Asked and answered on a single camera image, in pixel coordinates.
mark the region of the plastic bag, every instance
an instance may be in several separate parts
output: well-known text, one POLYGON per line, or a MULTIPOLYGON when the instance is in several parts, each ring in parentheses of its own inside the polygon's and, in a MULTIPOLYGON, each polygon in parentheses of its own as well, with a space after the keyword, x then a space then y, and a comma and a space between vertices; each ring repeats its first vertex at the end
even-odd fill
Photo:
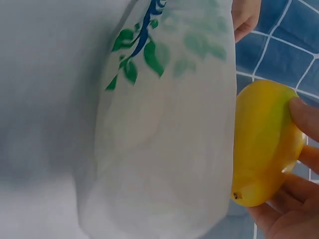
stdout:
POLYGON ((231 1, 140 0, 101 87, 95 239, 195 239, 226 212, 236 100, 231 1))

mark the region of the mango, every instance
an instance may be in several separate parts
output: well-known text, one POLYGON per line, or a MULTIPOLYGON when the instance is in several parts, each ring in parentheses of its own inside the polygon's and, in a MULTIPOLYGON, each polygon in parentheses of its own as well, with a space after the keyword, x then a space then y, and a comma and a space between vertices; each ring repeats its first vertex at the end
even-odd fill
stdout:
POLYGON ((295 91, 272 81, 247 86, 236 101, 232 199, 245 207, 273 197, 291 172, 306 136, 292 121, 295 91))

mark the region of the finger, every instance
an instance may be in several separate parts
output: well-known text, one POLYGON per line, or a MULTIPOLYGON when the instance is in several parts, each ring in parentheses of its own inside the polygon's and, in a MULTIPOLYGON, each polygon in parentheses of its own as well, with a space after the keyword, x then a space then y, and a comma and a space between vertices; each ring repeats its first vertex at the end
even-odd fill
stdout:
POLYGON ((257 227, 259 227, 265 235, 268 234, 271 227, 281 216, 279 212, 277 212, 267 203, 257 207, 247 208, 247 210, 257 224, 257 227))
POLYGON ((301 154, 299 156, 299 160, 311 168, 313 172, 319 174, 319 148, 304 146, 301 154))
POLYGON ((243 23, 239 28, 235 30, 235 42, 239 42, 252 30, 253 28, 251 26, 248 26, 246 23, 243 23))
POLYGON ((319 186, 316 183, 310 182, 294 174, 287 174, 282 188, 302 203, 319 191, 319 186))
POLYGON ((319 109, 306 105, 299 98, 291 99, 289 106, 297 127, 310 138, 319 142, 319 109))
POLYGON ((286 214, 290 211, 300 209, 302 203, 291 195, 289 195, 285 190, 280 189, 274 197, 270 200, 271 206, 275 208, 281 214, 286 214))
POLYGON ((245 11, 241 10, 234 10, 231 14, 233 16, 234 30, 239 28, 249 18, 249 15, 245 11))

